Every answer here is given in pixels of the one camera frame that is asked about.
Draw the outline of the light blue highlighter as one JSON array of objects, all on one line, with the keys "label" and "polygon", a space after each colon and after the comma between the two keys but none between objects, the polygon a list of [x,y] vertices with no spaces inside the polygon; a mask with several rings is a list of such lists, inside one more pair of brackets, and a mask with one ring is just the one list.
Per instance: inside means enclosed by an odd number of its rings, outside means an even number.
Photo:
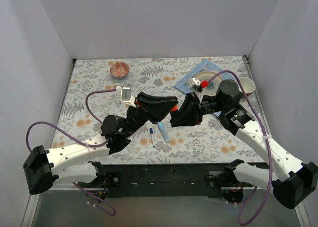
[{"label": "light blue highlighter", "polygon": [[165,126],[164,126],[163,122],[159,122],[159,123],[157,124],[157,127],[158,127],[158,129],[159,129],[159,131],[160,131],[160,133],[161,133],[161,135],[162,135],[164,141],[165,141],[166,143],[169,143],[169,142],[170,142],[170,138],[169,138],[169,136],[168,136],[168,134],[167,134],[167,132],[166,132],[166,129],[165,129]]}]

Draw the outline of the white blue marker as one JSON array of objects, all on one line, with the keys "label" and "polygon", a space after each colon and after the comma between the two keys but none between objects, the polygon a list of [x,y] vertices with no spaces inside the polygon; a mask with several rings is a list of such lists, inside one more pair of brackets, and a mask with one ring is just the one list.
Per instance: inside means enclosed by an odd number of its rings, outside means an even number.
[{"label": "white blue marker", "polygon": [[150,136],[151,136],[151,140],[152,140],[152,146],[155,148],[155,140],[154,140],[154,133],[150,133]]}]

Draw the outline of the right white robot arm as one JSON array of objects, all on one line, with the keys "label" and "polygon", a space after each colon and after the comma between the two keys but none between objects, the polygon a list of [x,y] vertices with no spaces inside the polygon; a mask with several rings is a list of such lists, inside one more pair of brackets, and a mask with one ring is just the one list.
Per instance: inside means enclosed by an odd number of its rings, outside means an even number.
[{"label": "right white robot arm", "polygon": [[215,96],[200,94],[199,90],[206,83],[197,82],[194,91],[186,94],[182,106],[172,109],[172,127],[199,125],[204,115],[219,112],[221,125],[272,167],[271,170],[263,170],[235,160],[225,168],[225,181],[231,186],[245,182],[262,189],[269,188],[280,204],[288,209],[295,208],[315,191],[317,165],[304,163],[262,132],[256,118],[240,105],[242,93],[234,80],[222,81]]}]

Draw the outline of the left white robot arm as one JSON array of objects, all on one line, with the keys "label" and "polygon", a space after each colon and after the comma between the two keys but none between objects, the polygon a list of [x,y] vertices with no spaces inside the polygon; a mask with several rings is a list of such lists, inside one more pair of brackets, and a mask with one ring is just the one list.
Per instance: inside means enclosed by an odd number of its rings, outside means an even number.
[{"label": "left white robot arm", "polygon": [[140,92],[131,97],[126,117],[108,115],[100,127],[101,134],[87,141],[75,139],[73,145],[45,149],[43,145],[29,149],[23,164],[28,191],[41,194],[55,184],[86,182],[101,187],[106,180],[102,167],[92,161],[95,157],[122,151],[130,137],[147,122],[157,124],[177,105],[175,96],[151,96]]}]

